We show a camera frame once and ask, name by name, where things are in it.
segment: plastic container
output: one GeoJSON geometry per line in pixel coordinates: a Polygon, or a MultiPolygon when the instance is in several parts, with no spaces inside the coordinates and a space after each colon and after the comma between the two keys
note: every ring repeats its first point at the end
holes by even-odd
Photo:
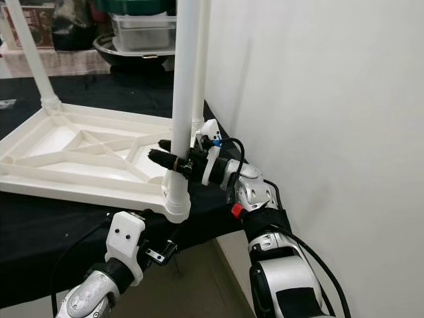
{"type": "Polygon", "coordinates": [[[120,53],[175,54],[176,17],[166,13],[154,16],[111,14],[115,37],[113,45],[120,53]]]}

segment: black cable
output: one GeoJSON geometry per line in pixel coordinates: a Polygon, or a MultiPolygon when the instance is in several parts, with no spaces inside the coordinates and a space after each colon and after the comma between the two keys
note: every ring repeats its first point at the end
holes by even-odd
{"type": "Polygon", "coordinates": [[[102,221],[101,223],[95,225],[94,227],[92,227],[88,232],[86,232],[83,236],[81,236],[77,241],[75,241],[74,243],[72,243],[59,257],[58,259],[55,261],[54,265],[53,265],[53,269],[52,269],[52,273],[50,275],[50,299],[52,301],[52,312],[53,312],[53,317],[55,317],[58,314],[58,304],[57,304],[57,299],[56,299],[56,286],[54,283],[54,280],[56,279],[56,272],[59,268],[59,265],[61,263],[61,261],[65,258],[65,256],[72,250],[74,249],[78,244],[80,244],[83,240],[85,240],[87,237],[89,237],[90,235],[92,235],[95,231],[97,231],[98,229],[100,229],[103,225],[105,224],[109,224],[110,223],[110,219],[106,219],[104,221],[102,221]]]}
{"type": "Polygon", "coordinates": [[[324,303],[327,306],[327,309],[329,310],[329,315],[336,317],[336,313],[334,312],[333,306],[331,305],[330,299],[325,293],[325,290],[321,283],[319,284],[319,288],[321,289],[321,294],[323,295],[324,303]]]}
{"type": "Polygon", "coordinates": [[[238,164],[238,168],[237,168],[237,171],[236,171],[236,176],[233,179],[233,182],[231,183],[231,185],[229,186],[229,188],[231,189],[231,188],[233,188],[235,186],[237,180],[240,177],[241,168],[243,167],[243,162],[244,162],[244,146],[243,146],[243,143],[239,139],[237,139],[237,138],[224,138],[224,139],[221,139],[221,142],[230,142],[230,141],[235,142],[240,147],[240,163],[238,164]]]}
{"type": "Polygon", "coordinates": [[[271,182],[270,180],[264,180],[264,182],[265,182],[266,184],[269,184],[270,186],[272,186],[272,187],[274,188],[274,190],[275,190],[275,192],[276,192],[276,197],[277,197],[278,209],[280,209],[280,210],[284,210],[284,209],[283,209],[283,205],[282,205],[282,203],[281,203],[280,190],[278,189],[278,186],[277,186],[274,182],[271,182]]]}
{"type": "Polygon", "coordinates": [[[347,304],[347,300],[346,300],[346,297],[345,297],[345,293],[343,292],[342,286],[340,286],[339,282],[337,281],[334,274],[331,272],[330,268],[328,268],[328,266],[318,256],[318,254],[315,253],[315,251],[311,247],[309,247],[308,244],[303,242],[299,237],[295,236],[293,233],[287,231],[285,228],[278,226],[278,225],[275,225],[275,224],[271,224],[270,226],[278,229],[282,234],[284,234],[287,237],[290,237],[292,240],[296,241],[296,243],[298,243],[298,245],[303,247],[317,261],[317,263],[320,265],[320,267],[322,267],[324,272],[328,275],[328,277],[332,281],[334,287],[336,287],[337,293],[338,293],[339,298],[340,298],[340,302],[342,303],[344,317],[345,318],[351,318],[349,306],[347,304]]]}

